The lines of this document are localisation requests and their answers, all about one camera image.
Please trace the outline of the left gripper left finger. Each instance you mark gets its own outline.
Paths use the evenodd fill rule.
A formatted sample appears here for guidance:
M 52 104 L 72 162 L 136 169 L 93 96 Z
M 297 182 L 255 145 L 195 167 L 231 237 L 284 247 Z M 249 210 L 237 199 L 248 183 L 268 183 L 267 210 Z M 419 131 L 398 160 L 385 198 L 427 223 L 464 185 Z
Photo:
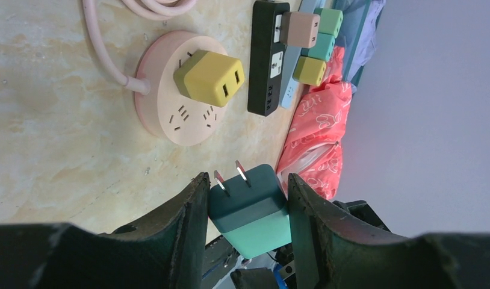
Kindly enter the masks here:
M 71 223 L 0 225 L 0 288 L 199 288 L 207 173 L 110 234 Z

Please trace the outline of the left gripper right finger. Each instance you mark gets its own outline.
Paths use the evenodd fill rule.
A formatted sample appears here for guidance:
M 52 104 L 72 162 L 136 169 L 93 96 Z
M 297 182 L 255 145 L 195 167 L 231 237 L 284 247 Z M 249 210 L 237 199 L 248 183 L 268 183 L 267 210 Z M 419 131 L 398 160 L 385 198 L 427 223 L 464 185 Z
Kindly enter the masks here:
M 299 288 L 490 288 L 490 233 L 406 238 L 373 226 L 288 178 Z

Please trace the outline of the teal USB charger plug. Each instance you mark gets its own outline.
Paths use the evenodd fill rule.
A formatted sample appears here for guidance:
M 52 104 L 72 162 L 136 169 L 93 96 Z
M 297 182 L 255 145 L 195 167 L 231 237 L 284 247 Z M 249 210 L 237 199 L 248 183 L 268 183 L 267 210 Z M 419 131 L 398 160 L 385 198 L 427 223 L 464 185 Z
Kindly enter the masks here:
M 235 164 L 238 175 L 233 178 L 214 172 L 209 219 L 245 259 L 291 243 L 288 200 L 272 166 L 246 170 L 239 161 Z

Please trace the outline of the light blue power strip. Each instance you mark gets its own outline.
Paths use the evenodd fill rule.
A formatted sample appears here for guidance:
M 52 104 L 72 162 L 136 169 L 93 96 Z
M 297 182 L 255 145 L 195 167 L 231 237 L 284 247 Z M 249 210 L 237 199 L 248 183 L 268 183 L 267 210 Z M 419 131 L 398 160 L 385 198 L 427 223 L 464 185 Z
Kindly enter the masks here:
M 312 13 L 316 8 L 326 7 L 326 0 L 304 0 L 298 6 L 298 12 Z M 296 68 L 298 58 L 301 53 L 301 48 L 287 45 L 284 53 L 284 63 L 282 71 L 281 90 L 279 97 L 279 105 L 282 108 L 290 108 L 295 99 L 296 89 L 299 83 L 293 78 L 293 73 Z

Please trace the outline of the yellow charger plug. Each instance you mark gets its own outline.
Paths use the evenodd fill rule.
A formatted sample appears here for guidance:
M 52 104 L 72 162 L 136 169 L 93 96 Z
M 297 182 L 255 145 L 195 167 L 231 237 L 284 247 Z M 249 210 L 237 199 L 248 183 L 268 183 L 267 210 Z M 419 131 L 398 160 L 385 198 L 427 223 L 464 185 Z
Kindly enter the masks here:
M 327 64 L 323 60 L 300 56 L 293 78 L 302 84 L 319 86 L 323 81 L 326 68 Z
M 215 107 L 224 107 L 244 84 L 240 59 L 198 50 L 173 74 L 181 95 Z

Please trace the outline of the black power strip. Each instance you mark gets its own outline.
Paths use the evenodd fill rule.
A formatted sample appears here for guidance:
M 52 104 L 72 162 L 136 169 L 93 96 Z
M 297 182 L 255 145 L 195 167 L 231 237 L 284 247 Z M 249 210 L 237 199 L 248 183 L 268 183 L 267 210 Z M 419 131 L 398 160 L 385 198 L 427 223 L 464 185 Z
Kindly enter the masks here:
M 281 42 L 283 15 L 287 2 L 255 1 L 249 61 L 247 111 L 269 116 L 279 105 L 286 45 Z

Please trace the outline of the pink brown charger plug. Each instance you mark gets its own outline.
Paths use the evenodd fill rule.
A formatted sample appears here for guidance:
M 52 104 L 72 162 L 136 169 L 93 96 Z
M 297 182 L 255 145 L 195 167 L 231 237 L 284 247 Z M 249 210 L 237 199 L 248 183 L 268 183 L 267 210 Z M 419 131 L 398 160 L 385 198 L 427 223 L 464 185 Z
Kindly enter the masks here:
M 320 15 L 299 11 L 281 16 L 279 41 L 288 46 L 312 48 L 316 44 Z

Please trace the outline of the green USB charger plug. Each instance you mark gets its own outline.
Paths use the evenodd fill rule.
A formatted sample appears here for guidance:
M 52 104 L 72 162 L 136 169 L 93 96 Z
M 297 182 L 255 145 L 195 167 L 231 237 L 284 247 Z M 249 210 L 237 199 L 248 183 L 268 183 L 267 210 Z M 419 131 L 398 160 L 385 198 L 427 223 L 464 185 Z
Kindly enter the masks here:
M 344 18 L 343 12 L 330 8 L 316 8 L 314 13 L 320 16 L 318 32 L 337 38 Z

